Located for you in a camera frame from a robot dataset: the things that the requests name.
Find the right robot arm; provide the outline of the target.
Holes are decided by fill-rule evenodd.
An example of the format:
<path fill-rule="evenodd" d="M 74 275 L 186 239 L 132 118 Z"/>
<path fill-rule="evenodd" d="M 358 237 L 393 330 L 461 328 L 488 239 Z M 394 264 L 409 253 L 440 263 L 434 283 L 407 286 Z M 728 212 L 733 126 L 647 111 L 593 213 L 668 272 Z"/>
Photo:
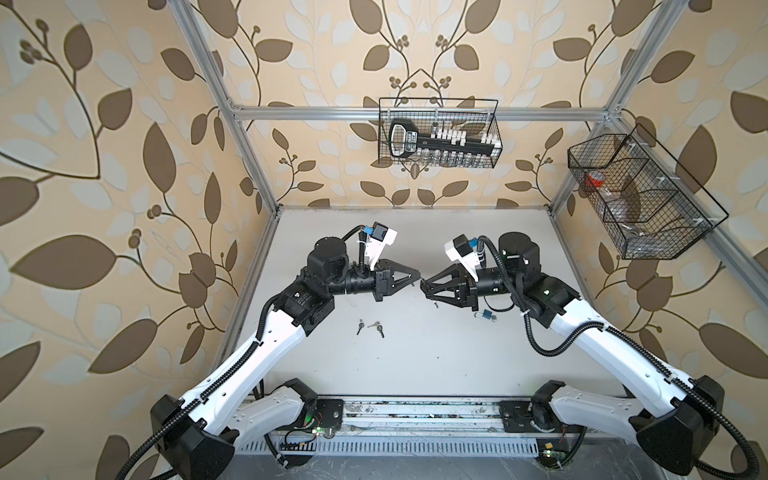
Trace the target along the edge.
<path fill-rule="evenodd" d="M 480 299 L 505 295 L 519 309 L 534 351 L 554 358 L 577 346 L 631 394 L 594 394 L 551 380 L 531 398 L 538 429 L 576 425 L 608 433 L 679 476 L 699 469 L 719 479 L 758 477 L 758 456 L 722 413 L 720 384 L 671 366 L 545 274 L 539 246 L 528 235 L 507 232 L 497 242 L 460 235 L 445 251 L 451 265 L 421 283 L 428 299 L 477 311 Z"/>

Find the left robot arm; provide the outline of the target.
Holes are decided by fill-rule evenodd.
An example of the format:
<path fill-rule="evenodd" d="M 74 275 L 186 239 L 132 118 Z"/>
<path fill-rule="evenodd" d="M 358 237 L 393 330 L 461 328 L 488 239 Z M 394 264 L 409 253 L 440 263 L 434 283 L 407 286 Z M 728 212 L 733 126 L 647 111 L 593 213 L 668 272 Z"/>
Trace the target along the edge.
<path fill-rule="evenodd" d="M 242 403 L 292 348 L 305 340 L 334 310 L 336 295 L 369 292 L 382 301 L 419 281 L 418 270 L 383 259 L 394 234 L 361 227 L 362 260 L 350 262 L 345 239 L 315 243 L 296 279 L 264 304 L 256 332 L 198 385 L 180 398 L 163 396 L 152 407 L 153 434 L 117 473 L 124 479 L 151 449 L 170 464 L 168 479 L 216 479 L 238 446 L 291 425 L 313 409 L 316 395 L 301 381 L 289 381 L 272 394 Z"/>

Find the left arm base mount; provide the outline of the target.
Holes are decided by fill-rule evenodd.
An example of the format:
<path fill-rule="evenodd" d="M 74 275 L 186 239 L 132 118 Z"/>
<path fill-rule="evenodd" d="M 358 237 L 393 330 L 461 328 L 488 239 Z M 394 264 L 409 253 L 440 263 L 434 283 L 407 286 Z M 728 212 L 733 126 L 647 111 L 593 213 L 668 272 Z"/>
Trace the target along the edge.
<path fill-rule="evenodd" d="M 332 439 L 343 423 L 341 399 L 312 400 L 298 418 L 264 436 L 267 449 L 284 469 L 306 464 L 317 452 L 319 439 Z"/>

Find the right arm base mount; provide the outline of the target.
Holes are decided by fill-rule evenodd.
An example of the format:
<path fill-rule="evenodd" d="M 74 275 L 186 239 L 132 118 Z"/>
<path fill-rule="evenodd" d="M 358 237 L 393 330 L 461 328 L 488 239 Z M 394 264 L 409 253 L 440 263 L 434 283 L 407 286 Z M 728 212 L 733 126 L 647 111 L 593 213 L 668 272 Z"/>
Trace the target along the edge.
<path fill-rule="evenodd" d="M 537 463 L 546 470 L 564 470 L 583 445 L 588 429 L 562 423 L 543 403 L 504 400 L 498 404 L 505 433 L 542 434 L 537 442 Z"/>

